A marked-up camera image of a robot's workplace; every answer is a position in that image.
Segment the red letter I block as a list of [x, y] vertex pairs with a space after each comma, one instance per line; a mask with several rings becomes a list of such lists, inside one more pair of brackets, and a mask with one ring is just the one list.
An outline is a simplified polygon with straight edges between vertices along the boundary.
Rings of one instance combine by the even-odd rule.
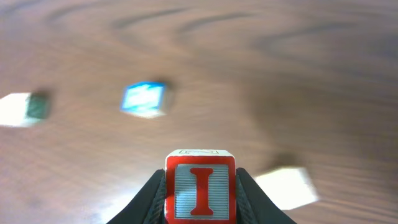
[[165, 187], [166, 223], [236, 223], [236, 160], [230, 152], [171, 152], [165, 159]]

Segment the blue number 2 block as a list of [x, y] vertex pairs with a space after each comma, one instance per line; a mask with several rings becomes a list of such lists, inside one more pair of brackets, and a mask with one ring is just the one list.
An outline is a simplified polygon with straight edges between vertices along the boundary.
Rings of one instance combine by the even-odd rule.
[[166, 114], [170, 104], [170, 88], [164, 82], [139, 82], [125, 87], [121, 112], [152, 119]]

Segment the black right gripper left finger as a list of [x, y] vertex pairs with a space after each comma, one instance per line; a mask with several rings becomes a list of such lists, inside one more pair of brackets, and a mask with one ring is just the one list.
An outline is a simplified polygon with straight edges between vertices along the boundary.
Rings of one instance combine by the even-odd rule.
[[156, 170], [134, 198], [107, 224], [143, 224], [165, 171]]

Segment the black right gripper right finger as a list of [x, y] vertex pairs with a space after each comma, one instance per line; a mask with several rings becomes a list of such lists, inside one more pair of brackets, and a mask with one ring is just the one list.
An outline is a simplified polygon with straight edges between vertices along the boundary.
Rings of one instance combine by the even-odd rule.
[[236, 169], [237, 224], [296, 224], [243, 168]]

